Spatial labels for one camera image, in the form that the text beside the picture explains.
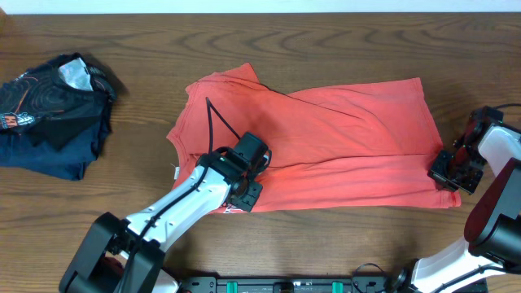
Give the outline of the red t-shirt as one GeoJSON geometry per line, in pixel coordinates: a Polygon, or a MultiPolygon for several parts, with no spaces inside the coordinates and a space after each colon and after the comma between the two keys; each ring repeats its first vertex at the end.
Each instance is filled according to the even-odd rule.
{"type": "Polygon", "coordinates": [[[273,153],[256,212],[397,206],[456,208],[428,170],[443,143],[419,78],[281,94],[246,63],[202,77],[168,134],[179,179],[210,147],[253,133],[273,153]]]}

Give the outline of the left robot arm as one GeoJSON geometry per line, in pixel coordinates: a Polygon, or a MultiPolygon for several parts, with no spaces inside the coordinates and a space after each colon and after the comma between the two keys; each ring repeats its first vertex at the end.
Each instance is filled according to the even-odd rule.
{"type": "Polygon", "coordinates": [[[256,177],[272,152],[252,133],[234,147],[202,155],[191,175],[163,198],[120,219],[98,217],[59,282],[61,292],[175,292],[164,271],[169,248],[199,219],[230,204],[250,212],[263,186],[256,177]]]}

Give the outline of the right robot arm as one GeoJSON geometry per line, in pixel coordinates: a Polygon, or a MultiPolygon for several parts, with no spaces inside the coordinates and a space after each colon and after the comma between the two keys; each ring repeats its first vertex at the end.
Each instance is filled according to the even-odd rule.
{"type": "Polygon", "coordinates": [[[520,131],[503,117],[501,107],[474,110],[453,150],[436,157],[428,175],[443,190],[474,193],[485,166],[495,178],[463,236],[402,269],[390,292],[486,292],[487,278],[520,273],[520,131]]]}

